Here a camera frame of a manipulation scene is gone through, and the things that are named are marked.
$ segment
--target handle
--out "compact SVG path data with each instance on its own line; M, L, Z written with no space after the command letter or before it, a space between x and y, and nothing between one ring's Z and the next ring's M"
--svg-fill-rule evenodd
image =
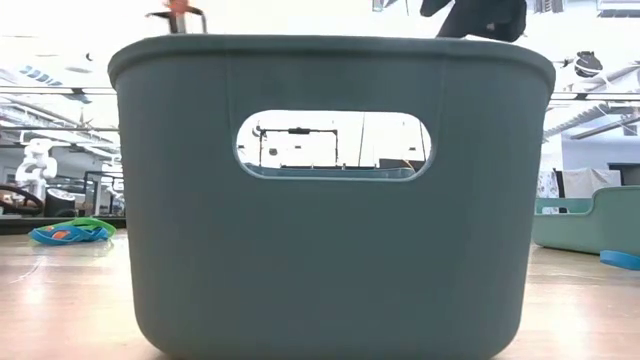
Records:
M187 6L185 12L199 15L202 19L202 32L207 33L207 17L204 11L197 7ZM169 32L171 34L184 34L187 32L184 14L178 14L174 11L159 11L147 14L147 17L156 16L169 21Z

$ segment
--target bin rim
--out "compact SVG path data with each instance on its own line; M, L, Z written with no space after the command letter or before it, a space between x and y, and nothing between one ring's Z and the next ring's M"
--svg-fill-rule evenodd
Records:
M551 61L521 46L466 39L415 39L320 35L173 34L134 42L116 52L107 67L111 85L127 68L162 56L232 54L323 54L445 57L520 63L536 71L554 91Z

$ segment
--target wooden floor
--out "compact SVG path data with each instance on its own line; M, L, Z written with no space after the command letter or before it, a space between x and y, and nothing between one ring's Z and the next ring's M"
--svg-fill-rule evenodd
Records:
M65 247L0 237L0 359L161 360L138 330L126 234ZM640 359L640 272L533 248L520 332L498 359Z

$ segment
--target gray-green plastic bin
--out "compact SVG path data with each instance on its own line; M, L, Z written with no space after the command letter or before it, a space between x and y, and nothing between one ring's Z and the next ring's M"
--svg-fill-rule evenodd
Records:
M121 50L109 74L136 315L161 350L486 359L513 338L554 86L542 56L464 40L172 35ZM408 113L431 158L409 180L265 179L235 141L269 109Z

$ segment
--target white robot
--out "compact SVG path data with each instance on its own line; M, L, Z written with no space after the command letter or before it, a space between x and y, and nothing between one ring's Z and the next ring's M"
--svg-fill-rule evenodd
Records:
M49 156L53 143L49 139L32 139L24 148L24 160L16 170L16 185L44 200L47 179L58 173L58 162Z

